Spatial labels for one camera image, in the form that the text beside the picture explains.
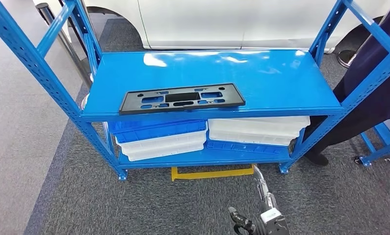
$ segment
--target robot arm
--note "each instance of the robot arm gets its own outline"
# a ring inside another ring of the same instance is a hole
[[[253,168],[254,178],[258,181],[257,189],[264,212],[260,215],[261,220],[257,224],[253,224],[252,221],[240,215],[235,208],[230,207],[231,219],[235,222],[235,233],[240,235],[239,228],[242,228],[249,235],[290,235],[287,221],[278,210],[274,195],[269,192],[261,171],[255,165]]]

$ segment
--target gray carpet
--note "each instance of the gray carpet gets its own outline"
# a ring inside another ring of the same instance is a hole
[[[104,50],[141,49],[125,20],[109,20],[101,41]],[[362,41],[348,37],[338,49],[357,48]],[[322,71],[334,87],[345,69],[331,54],[325,55]],[[381,146],[374,134],[369,136]],[[370,168],[353,163],[354,156],[367,153],[355,137],[324,151],[331,161],[326,167],[301,159],[281,175],[275,164],[259,166],[291,234],[390,235],[390,163],[378,160]],[[134,169],[120,182],[75,130],[40,233],[234,234],[228,206],[256,219],[258,205],[252,176],[171,182],[169,168]]]

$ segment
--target person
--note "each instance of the person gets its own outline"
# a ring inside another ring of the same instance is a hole
[[[382,21],[381,28],[390,35],[390,11]],[[344,101],[387,54],[380,43],[373,36],[370,37],[333,90],[338,101]],[[311,117],[311,124],[306,128],[304,139],[310,136],[324,119],[323,116]],[[305,157],[314,164],[327,165],[329,161],[321,153],[325,148],[357,136],[387,119],[390,119],[390,77],[333,127]]]

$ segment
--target yellow marking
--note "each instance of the yellow marking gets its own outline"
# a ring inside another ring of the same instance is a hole
[[[221,170],[221,171],[207,171],[207,172],[195,172],[195,173],[178,173],[177,167],[172,167],[172,181],[176,179],[181,180],[197,180],[197,179],[207,179],[207,178],[220,178],[220,177],[229,177],[229,176],[241,176],[241,175],[252,175],[254,174],[254,169],[238,169],[238,170]]]

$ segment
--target black shoe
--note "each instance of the black shoe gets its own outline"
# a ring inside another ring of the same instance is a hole
[[[325,165],[329,164],[329,160],[323,154],[312,154],[312,153],[308,152],[304,156],[309,161],[311,161],[313,164],[316,164],[316,165],[325,166]]]

